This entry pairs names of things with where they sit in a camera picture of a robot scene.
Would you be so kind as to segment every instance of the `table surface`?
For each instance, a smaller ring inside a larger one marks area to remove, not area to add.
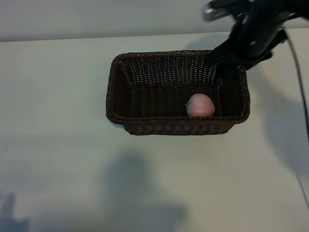
[[[288,31],[309,96],[309,29]],[[115,56],[213,49],[227,36],[0,43],[2,231],[309,231],[309,146],[287,43],[248,71],[251,114],[227,134],[133,136],[105,116]]]

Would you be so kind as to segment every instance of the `wicker basket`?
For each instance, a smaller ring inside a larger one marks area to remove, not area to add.
[[[250,113],[245,69],[237,64],[209,65],[209,51],[127,53],[112,62],[106,115],[134,135],[223,134]],[[215,113],[188,117],[193,94],[208,95]]]

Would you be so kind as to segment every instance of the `white wall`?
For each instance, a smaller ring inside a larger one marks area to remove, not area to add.
[[[228,31],[201,19],[209,0],[0,0],[0,41]],[[289,27],[308,27],[294,20]]]

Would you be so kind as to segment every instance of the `woven texture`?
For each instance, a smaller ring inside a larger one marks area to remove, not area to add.
[[[112,62],[106,97],[107,118],[130,134],[223,134],[247,120],[250,97],[245,69],[209,65],[209,51],[127,53]],[[196,93],[215,105],[210,117],[188,117]]]

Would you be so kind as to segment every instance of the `basket rim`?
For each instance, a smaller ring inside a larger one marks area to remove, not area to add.
[[[167,51],[167,52],[131,52],[124,53],[116,56],[112,61],[111,72],[109,75],[108,91],[106,96],[106,117],[115,124],[130,125],[130,124],[199,124],[199,123],[228,123],[233,122],[235,124],[242,123],[246,121],[250,114],[250,95],[247,85],[247,74],[243,65],[236,64],[236,69],[231,72],[230,75],[234,75],[235,72],[239,72],[238,76],[242,79],[242,94],[245,101],[243,102],[242,112],[238,116],[207,116],[207,117],[189,117],[189,116],[176,116],[176,117],[125,117],[117,115],[114,110],[110,107],[109,103],[113,101],[112,90],[114,89],[115,82],[113,77],[115,73],[112,72],[117,64],[119,64],[125,58],[132,57],[170,57],[170,55],[176,56],[196,56],[205,55],[211,52],[211,50],[179,50],[179,51]]]

